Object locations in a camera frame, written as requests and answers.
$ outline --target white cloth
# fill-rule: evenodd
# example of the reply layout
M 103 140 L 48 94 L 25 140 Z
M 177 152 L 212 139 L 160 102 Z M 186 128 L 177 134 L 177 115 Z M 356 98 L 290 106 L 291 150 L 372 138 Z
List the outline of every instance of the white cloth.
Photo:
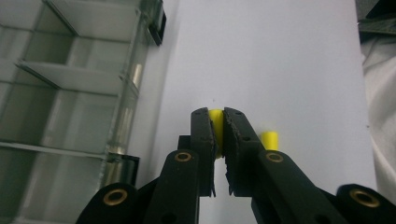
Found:
M 361 45 L 378 192 L 396 203 L 396 37 Z

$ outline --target brass insert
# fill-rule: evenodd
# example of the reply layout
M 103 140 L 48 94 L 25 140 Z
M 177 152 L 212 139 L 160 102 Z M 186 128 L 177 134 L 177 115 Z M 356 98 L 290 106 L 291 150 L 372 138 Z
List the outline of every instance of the brass insert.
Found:
M 268 161 L 273 161 L 273 162 L 282 162 L 283 161 L 283 157 L 277 153 L 274 153 L 274 152 L 267 153 L 267 155 L 265 155 L 265 157 L 267 158 Z
M 380 205 L 376 197 L 361 189 L 352 189 L 349 195 L 353 200 L 367 207 L 375 208 Z
M 114 206 L 125 201 L 127 196 L 128 192 L 125 189 L 113 189 L 105 195 L 103 202 L 109 206 Z
M 176 161 L 189 161 L 191 160 L 191 154 L 187 152 L 179 152 L 175 156 Z

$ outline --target shelf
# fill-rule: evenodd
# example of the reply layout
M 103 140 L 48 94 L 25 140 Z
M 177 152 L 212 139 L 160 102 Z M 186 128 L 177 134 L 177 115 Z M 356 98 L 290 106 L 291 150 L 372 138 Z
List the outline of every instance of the shelf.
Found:
M 0 224 L 75 223 L 102 186 L 134 184 L 157 3 L 0 1 Z
M 15 171 L 2 175 L 8 182 L 1 188 L 3 219 L 16 223 L 75 223 L 101 187 L 106 165 L 102 159 L 15 148 L 0 147 L 0 155 L 1 170 Z

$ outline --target white table surface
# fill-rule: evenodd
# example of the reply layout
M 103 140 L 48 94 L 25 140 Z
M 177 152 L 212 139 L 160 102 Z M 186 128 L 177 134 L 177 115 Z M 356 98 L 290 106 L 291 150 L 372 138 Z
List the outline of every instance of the white table surface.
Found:
M 190 134 L 193 110 L 233 107 L 257 133 L 330 193 L 375 189 L 372 145 L 354 1 L 164 0 L 163 45 L 148 55 L 129 154 L 141 157 L 137 186 L 157 177 Z M 228 196 L 216 161 L 216 199 L 200 223 L 255 223 L 250 199 Z

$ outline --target yellow object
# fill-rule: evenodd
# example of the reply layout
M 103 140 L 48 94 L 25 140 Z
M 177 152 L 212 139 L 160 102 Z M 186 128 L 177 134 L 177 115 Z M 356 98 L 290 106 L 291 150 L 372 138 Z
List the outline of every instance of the yellow object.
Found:
M 277 150 L 277 132 L 262 133 L 261 140 L 265 149 Z
M 216 159 L 221 157 L 222 143 L 223 143 L 223 111 L 220 109 L 209 110 L 209 117 L 213 122 L 213 129 L 215 131 L 216 141 L 219 145 L 219 150 L 216 153 Z

